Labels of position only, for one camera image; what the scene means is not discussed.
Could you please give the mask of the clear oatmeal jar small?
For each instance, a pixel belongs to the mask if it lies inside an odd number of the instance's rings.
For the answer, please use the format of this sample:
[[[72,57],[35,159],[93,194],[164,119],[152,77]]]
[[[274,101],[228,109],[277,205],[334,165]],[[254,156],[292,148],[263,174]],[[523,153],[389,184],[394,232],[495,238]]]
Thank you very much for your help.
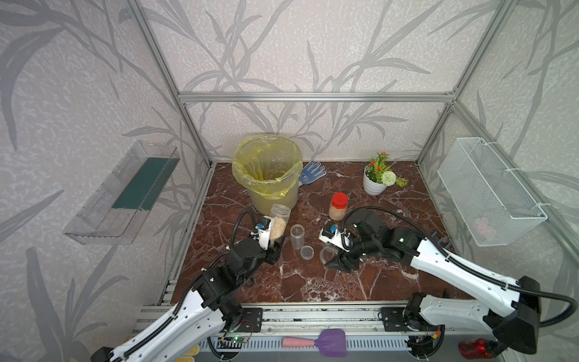
[[[305,245],[305,229],[300,224],[290,228],[291,245],[294,250],[301,250]]]

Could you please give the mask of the clear plastic wall shelf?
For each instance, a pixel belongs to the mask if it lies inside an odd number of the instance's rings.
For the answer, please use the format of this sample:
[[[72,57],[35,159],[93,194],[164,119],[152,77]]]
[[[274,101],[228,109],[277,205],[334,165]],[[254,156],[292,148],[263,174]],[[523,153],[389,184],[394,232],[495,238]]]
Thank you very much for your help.
[[[176,146],[137,141],[63,230],[81,245],[130,245],[179,164]]]

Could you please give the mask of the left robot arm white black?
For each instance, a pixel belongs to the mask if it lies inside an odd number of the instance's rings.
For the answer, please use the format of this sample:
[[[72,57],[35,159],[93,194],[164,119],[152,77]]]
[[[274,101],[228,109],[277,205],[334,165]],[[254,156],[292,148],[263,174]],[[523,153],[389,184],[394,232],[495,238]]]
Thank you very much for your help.
[[[236,296],[267,263],[280,259],[286,222],[261,217],[249,237],[232,241],[224,254],[190,284],[179,302],[138,335],[115,347],[102,347],[91,361],[174,361],[200,341],[237,327],[243,309]]]

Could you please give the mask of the clear oatmeal jar tall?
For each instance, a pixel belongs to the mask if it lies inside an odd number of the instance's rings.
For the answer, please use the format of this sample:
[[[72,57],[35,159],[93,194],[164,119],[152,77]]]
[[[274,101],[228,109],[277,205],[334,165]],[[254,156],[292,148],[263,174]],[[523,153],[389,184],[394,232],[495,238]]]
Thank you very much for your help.
[[[271,207],[270,243],[273,244],[283,237],[291,214],[291,209],[285,205],[274,204]]]

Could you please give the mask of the yellow dotted work glove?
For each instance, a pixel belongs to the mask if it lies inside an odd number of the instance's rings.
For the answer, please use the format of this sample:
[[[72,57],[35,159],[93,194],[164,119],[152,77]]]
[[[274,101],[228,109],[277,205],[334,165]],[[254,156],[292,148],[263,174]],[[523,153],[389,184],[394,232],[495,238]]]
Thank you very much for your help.
[[[196,345],[195,347],[191,348],[181,357],[178,357],[175,362],[195,362],[195,357],[200,353],[201,347],[200,345]]]

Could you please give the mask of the blue dotted work glove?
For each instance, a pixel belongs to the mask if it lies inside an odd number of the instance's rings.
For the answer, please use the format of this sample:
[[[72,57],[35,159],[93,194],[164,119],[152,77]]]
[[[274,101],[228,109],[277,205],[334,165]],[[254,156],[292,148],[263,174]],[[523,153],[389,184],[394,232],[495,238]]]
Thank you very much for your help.
[[[310,161],[299,175],[299,187],[310,185],[327,174],[325,167],[319,161]]]

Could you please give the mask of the red lid oatmeal jar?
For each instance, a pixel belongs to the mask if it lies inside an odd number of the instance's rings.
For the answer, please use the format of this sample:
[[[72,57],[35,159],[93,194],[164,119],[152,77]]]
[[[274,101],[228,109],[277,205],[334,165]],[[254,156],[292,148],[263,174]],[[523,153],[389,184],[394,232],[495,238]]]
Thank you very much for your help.
[[[335,193],[330,201],[329,217],[341,221],[345,218],[348,208],[348,196],[343,192]]]

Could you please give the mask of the white pot artificial flowers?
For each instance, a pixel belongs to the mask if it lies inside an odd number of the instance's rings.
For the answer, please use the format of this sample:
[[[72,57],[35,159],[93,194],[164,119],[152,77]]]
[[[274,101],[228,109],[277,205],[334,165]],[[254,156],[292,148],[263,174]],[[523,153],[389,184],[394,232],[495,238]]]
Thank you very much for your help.
[[[364,168],[363,188],[368,195],[377,196],[388,187],[398,186],[404,188],[408,185],[407,179],[393,172],[388,164],[389,159],[389,154],[379,152],[369,160]]]

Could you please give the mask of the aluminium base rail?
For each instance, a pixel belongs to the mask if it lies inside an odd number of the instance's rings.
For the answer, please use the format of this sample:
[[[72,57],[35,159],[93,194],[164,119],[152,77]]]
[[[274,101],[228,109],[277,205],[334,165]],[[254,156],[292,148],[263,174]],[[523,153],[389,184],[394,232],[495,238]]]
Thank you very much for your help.
[[[315,336],[326,329],[339,328],[348,336],[385,334],[432,334],[436,327],[412,327],[404,319],[407,303],[338,302],[338,303],[246,303],[243,315],[250,320],[244,334],[253,336]],[[482,321],[488,309],[467,300],[428,302],[436,321],[445,324],[446,333],[459,336],[491,336]]]

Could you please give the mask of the mesh trash bin yellow bag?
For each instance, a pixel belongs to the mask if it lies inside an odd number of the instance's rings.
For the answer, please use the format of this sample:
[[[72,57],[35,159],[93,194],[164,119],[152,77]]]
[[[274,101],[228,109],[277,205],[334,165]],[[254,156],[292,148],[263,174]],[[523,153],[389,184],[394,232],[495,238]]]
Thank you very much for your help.
[[[275,204],[290,209],[296,206],[302,169],[299,146],[287,137],[271,134],[246,137],[232,160],[234,178],[261,214],[269,214]]]

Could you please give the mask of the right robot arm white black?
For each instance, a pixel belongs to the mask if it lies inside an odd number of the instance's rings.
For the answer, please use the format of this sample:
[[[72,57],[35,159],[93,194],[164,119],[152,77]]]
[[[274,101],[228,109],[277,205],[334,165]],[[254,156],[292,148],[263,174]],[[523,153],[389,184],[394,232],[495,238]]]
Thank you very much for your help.
[[[380,210],[366,206],[348,213],[344,220],[354,221],[354,233],[344,223],[324,225],[320,241],[339,250],[325,266],[350,273],[359,269],[365,256],[376,256],[426,272],[471,297],[449,300],[415,294],[405,316],[413,328],[472,327],[494,336],[497,353],[510,348],[536,354],[539,331],[566,321],[577,311],[574,298],[544,292],[532,278],[500,275],[445,250],[402,214],[387,210],[403,222],[394,229],[388,227],[377,216]]]

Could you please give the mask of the green circuit board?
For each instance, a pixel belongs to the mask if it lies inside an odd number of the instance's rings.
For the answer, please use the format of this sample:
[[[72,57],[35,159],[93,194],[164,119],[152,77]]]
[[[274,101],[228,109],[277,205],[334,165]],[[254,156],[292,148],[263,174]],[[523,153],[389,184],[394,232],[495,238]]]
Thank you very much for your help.
[[[242,336],[223,336],[220,339],[220,345],[223,348],[241,348],[242,345],[250,342],[250,335]]]

